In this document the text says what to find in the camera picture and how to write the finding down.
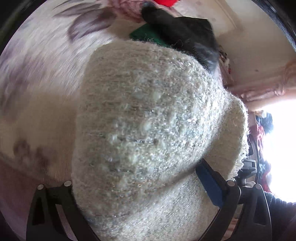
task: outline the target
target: black sleeve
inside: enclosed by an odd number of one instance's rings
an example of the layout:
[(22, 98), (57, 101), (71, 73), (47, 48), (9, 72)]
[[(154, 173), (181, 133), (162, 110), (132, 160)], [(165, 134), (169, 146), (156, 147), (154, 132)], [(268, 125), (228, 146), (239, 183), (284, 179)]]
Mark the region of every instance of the black sleeve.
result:
[(271, 218), (272, 240), (278, 240), (296, 215), (296, 203), (287, 203), (268, 192), (265, 192), (265, 197)]

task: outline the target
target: black bracket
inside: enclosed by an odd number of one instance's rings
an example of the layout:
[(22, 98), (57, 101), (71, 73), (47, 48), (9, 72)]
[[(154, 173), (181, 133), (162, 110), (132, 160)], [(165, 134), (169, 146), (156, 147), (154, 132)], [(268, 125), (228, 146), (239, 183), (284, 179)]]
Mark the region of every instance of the black bracket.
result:
[(201, 159), (195, 169), (209, 198), (220, 209), (199, 241), (221, 241), (238, 204), (243, 204), (237, 225), (228, 241), (271, 241), (271, 220), (265, 194), (260, 184), (240, 188), (225, 181), (220, 173)]
[(28, 217), (26, 241), (71, 241), (65, 233), (56, 204), (63, 207), (78, 241), (100, 241), (78, 209), (71, 191), (71, 181), (55, 188), (45, 188), (42, 184), (37, 187)]

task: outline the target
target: fuzzy white sweater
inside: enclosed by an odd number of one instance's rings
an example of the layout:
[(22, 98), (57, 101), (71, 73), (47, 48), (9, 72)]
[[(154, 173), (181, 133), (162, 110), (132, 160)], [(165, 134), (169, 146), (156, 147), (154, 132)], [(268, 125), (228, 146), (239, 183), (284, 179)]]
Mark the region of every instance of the fuzzy white sweater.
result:
[(73, 192), (105, 240), (197, 239), (217, 212), (194, 167), (225, 179), (247, 153), (247, 114), (192, 57), (117, 41), (91, 56), (81, 86)]

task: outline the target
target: black cloth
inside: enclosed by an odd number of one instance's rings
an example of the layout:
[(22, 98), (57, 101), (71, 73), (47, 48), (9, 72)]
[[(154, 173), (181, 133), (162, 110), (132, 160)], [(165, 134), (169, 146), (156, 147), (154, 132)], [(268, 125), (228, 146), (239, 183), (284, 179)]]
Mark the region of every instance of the black cloth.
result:
[(259, 184), (260, 184), (260, 180), (263, 177), (263, 174), (266, 172), (266, 168), (265, 168), (265, 163), (259, 163)]
[(264, 192), (269, 207), (273, 241), (296, 240), (296, 203), (287, 203)]
[(262, 125), (265, 134), (272, 132), (274, 129), (274, 125), (272, 123), (272, 115), (270, 113), (267, 113), (265, 118), (261, 118), (260, 124)]
[(175, 18), (152, 3), (143, 5), (142, 17), (172, 48), (194, 56), (210, 73), (215, 71), (219, 49), (208, 20)]
[(257, 115), (255, 117), (256, 117), (257, 124), (260, 126), (261, 125), (261, 117), (259, 117)]

